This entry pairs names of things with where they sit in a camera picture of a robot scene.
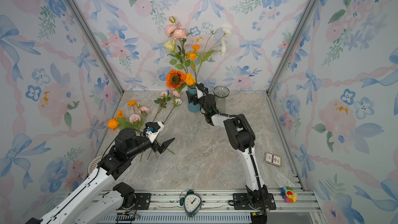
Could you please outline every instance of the orange flower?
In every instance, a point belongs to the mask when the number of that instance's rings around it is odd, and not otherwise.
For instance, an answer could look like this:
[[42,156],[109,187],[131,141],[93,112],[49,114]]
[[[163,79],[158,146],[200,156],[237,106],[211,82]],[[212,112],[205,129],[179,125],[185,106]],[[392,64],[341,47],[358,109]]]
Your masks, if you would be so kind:
[[124,118],[124,114],[121,110],[117,111],[117,118]]
[[189,55],[189,57],[191,58],[192,61],[195,61],[196,59],[196,55],[193,52]]
[[111,120],[108,121],[108,127],[112,130],[114,130],[115,128],[117,128],[117,120],[116,118],[112,118]]
[[185,81],[186,77],[187,76],[183,72],[172,69],[170,73],[167,74],[166,85],[169,88],[181,87],[181,84]]
[[193,76],[190,73],[185,74],[187,77],[185,79],[185,83],[188,86],[192,86],[193,84],[195,84],[195,79],[193,78]]
[[129,101],[129,102],[127,102],[127,105],[129,105],[129,106],[134,106],[135,104],[137,104],[136,101]]

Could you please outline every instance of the orange sunflower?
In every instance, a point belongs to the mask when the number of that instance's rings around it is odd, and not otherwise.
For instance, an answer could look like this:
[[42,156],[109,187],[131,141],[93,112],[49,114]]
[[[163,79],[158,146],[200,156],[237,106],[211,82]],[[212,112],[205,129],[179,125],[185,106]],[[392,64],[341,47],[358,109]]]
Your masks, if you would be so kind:
[[169,88],[180,87],[186,78],[187,78],[187,76],[183,72],[181,72],[179,70],[172,69],[170,71],[170,73],[167,74],[166,85]]

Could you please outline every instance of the clock face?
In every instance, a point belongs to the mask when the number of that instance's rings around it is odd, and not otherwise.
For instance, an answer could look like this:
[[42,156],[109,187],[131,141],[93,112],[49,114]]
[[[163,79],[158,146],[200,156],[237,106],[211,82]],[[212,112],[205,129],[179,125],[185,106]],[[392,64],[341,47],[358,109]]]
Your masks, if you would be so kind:
[[192,213],[201,203],[201,199],[197,195],[187,195],[184,201],[184,207],[187,212]]

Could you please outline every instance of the wallpaper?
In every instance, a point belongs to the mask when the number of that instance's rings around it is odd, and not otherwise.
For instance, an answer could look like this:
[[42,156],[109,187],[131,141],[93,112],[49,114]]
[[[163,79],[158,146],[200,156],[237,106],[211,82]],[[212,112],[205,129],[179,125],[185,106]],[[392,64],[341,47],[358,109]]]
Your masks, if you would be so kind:
[[271,95],[328,224],[398,223],[397,13],[320,0]]
[[64,0],[0,0],[0,223],[85,179],[120,98]]
[[[174,16],[187,43],[201,47],[214,30],[231,28],[224,56],[203,64],[199,82],[210,89],[265,90],[308,0],[76,0],[122,86],[162,90],[175,68],[163,44]],[[217,38],[211,37],[213,45]]]

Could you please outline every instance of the white flower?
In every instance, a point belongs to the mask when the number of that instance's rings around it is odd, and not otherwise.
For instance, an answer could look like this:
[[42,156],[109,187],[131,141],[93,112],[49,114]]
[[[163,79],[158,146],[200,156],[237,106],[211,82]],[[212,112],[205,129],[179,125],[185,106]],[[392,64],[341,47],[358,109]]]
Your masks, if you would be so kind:
[[36,80],[37,85],[43,85],[43,83],[48,84],[51,80],[50,77],[46,75],[44,68],[35,68],[35,71],[32,73],[32,78]]
[[179,106],[179,105],[181,105],[181,103],[182,103],[182,100],[181,100],[181,99],[178,99],[178,98],[177,98],[177,99],[174,100],[174,105],[175,105],[175,106]]
[[222,32],[224,33],[225,37],[230,37],[232,35],[231,30],[229,28],[227,28],[227,27],[223,27],[222,28]]
[[226,52],[226,45],[225,45],[225,41],[224,40],[222,40],[221,41],[221,50],[220,50],[220,55],[224,55],[225,54],[225,52]]

